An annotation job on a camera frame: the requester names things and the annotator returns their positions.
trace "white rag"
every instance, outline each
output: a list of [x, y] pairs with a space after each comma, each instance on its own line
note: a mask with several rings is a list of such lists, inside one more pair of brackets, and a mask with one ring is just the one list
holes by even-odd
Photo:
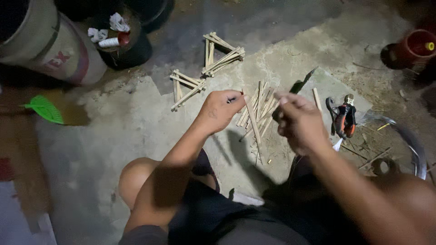
[[109, 19], [110, 28], [114, 31], [129, 32], [130, 27], [119, 13], [115, 13]]
[[108, 30], [97, 30], [95, 28], [89, 28], [88, 37], [91, 37], [91, 42], [93, 43], [103, 41], [108, 37]]

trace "thread spool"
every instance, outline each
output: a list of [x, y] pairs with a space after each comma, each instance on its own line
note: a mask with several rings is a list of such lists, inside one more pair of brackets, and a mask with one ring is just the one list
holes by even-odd
[[119, 46], [119, 41], [117, 37], [108, 38], [103, 41], [100, 41], [99, 46], [102, 48], [117, 47]]

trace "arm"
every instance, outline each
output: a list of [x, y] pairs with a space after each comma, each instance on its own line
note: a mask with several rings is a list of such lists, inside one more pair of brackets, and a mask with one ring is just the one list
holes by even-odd
[[315, 174], [343, 210], [374, 244], [428, 244], [414, 221], [407, 218], [386, 195], [336, 153], [327, 139], [321, 114], [301, 96], [279, 94], [284, 117], [279, 133], [293, 149], [307, 155]]
[[192, 125], [141, 187], [124, 233], [141, 225], [167, 229], [206, 139], [226, 128], [244, 105], [238, 91], [214, 91], [208, 95]]

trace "person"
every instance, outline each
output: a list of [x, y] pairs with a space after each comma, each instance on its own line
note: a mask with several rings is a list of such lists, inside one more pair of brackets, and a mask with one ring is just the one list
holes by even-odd
[[[435, 241], [432, 186], [412, 175], [381, 181], [385, 185], [370, 181], [333, 150], [313, 103], [285, 92], [276, 96], [281, 109], [278, 133], [310, 163], [309, 175], [327, 190], [326, 196], [280, 208], [247, 206], [219, 194], [202, 147], [209, 136], [226, 128], [249, 97], [233, 90], [214, 91], [162, 161], [139, 158], [123, 169], [119, 191], [131, 215], [119, 244], [424, 245]], [[301, 186], [299, 179], [305, 178], [292, 179], [287, 191]], [[282, 203], [296, 200], [281, 197]]]

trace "bamboo stick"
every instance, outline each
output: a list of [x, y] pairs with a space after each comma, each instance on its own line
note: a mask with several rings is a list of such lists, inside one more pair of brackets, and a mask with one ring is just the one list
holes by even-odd
[[195, 92], [197, 92], [197, 90], [201, 90], [201, 88], [204, 86], [204, 83], [198, 85], [197, 87], [195, 87], [194, 89], [192, 89], [189, 93], [187, 93], [185, 96], [183, 96], [183, 98], [181, 98], [179, 101], [177, 101], [172, 107], [171, 109], [176, 108], [179, 104], [181, 104], [184, 100], [186, 100], [189, 96], [193, 95]]
[[259, 133], [259, 129], [257, 128], [257, 123], [256, 123], [256, 115], [254, 114], [254, 110], [253, 110], [253, 106], [251, 105], [251, 98], [250, 96], [244, 96], [245, 102], [247, 103], [247, 109], [248, 109], [248, 114], [250, 116], [251, 120], [251, 124], [253, 125], [253, 129], [254, 129], [254, 134], [256, 135], [256, 142], [257, 142], [257, 149], [259, 152], [259, 156], [260, 156], [260, 161], [262, 164], [265, 164], [265, 150], [263, 149], [263, 145], [262, 145], [262, 138], [260, 137], [260, 133]]

